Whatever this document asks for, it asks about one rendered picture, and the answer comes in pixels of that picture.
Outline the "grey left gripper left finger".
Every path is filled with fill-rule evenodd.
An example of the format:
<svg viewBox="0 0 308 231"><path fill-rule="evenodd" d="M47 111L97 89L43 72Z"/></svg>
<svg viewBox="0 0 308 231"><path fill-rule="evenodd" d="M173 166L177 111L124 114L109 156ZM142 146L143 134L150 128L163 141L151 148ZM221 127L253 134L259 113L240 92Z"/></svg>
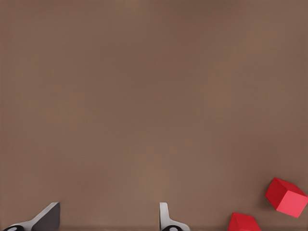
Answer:
<svg viewBox="0 0 308 231"><path fill-rule="evenodd" d="M13 224L3 231L58 231L60 227L60 203L52 202L33 219Z"/></svg>

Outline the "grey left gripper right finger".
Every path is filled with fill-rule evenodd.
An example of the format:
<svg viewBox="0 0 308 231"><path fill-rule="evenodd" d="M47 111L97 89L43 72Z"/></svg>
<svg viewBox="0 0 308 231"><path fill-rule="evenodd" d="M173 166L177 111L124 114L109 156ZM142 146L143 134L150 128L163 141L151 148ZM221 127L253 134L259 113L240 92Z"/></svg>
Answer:
<svg viewBox="0 0 308 231"><path fill-rule="evenodd" d="M170 218L168 204L166 202L159 203L159 216L160 231L190 231L188 225Z"/></svg>

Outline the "red cube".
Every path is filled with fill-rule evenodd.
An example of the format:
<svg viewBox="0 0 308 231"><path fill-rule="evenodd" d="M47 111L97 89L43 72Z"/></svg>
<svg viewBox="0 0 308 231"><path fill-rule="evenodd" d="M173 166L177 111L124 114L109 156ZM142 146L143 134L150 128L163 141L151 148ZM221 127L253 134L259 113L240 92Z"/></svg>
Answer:
<svg viewBox="0 0 308 231"><path fill-rule="evenodd" d="M253 216L233 212L228 231L262 231Z"/></svg>
<svg viewBox="0 0 308 231"><path fill-rule="evenodd" d="M295 184L279 178L273 178L265 197L276 211L294 218L299 218L308 204L308 195Z"/></svg>

